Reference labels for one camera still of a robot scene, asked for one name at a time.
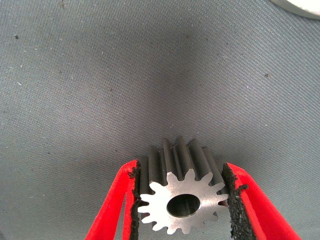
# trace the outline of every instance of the gray fabric surface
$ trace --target gray fabric surface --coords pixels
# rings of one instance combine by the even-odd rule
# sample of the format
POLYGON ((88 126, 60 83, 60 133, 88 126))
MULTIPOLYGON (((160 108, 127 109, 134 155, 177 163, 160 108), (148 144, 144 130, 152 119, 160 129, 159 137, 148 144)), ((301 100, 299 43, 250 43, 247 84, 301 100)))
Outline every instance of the gray fabric surface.
MULTIPOLYGON (((0 239, 83 239, 120 166, 178 135, 319 239, 320 21, 267 0, 1 0, 0 19, 0 239)), ((139 233, 229 231, 227 212, 139 233)))

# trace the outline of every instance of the spur gear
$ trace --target spur gear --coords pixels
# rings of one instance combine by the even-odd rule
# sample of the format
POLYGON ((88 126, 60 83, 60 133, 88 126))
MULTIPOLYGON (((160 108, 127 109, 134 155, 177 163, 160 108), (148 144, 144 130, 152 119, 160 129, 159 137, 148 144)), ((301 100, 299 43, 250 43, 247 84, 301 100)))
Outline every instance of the spur gear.
POLYGON ((153 223, 154 231, 167 227, 171 235, 217 221, 229 195, 210 150, 196 139, 186 145, 181 136, 173 145, 167 139, 162 145, 160 150, 150 147, 148 157, 140 159, 142 222, 153 223))

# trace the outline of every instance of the center hole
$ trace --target center hole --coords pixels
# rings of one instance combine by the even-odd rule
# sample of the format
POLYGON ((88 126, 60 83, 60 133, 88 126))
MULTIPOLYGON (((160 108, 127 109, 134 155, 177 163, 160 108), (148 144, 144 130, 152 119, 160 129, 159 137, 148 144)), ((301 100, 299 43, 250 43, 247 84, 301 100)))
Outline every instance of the center hole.
POLYGON ((199 207, 199 198, 191 194, 181 194, 172 198, 166 209, 171 215, 183 218, 195 213, 199 207))

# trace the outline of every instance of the gear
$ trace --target gear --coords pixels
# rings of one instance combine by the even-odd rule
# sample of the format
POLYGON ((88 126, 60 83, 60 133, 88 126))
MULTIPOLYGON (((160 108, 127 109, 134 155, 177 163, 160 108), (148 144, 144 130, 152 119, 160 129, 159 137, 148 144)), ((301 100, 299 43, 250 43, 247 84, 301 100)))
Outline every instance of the gear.
POLYGON ((188 234, 191 227, 203 229, 204 221, 217 221, 217 212, 227 209, 225 183, 209 149, 196 139, 188 147, 182 137, 174 145, 165 139, 163 149, 151 147, 140 164, 144 204, 138 212, 143 223, 156 222, 154 231, 167 227, 170 235, 177 229, 188 234))

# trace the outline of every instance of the red plastic handle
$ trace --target red plastic handle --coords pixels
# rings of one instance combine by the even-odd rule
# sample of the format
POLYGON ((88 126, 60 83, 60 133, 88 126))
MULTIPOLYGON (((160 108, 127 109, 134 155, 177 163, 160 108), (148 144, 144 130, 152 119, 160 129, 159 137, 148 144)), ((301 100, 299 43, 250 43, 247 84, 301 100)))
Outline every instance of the red plastic handle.
POLYGON ((122 240, 129 240, 132 224, 131 207, 136 201, 133 194, 136 179, 135 177, 132 177, 132 172, 134 171, 134 168, 137 167, 137 163, 137 160, 133 160, 126 163, 119 169, 102 207, 85 237, 85 240, 114 239, 125 195, 126 201, 122 240))
POLYGON ((300 240, 301 238, 280 214, 255 180, 242 168, 227 163, 237 178, 235 189, 248 185, 240 197, 258 240, 300 240))

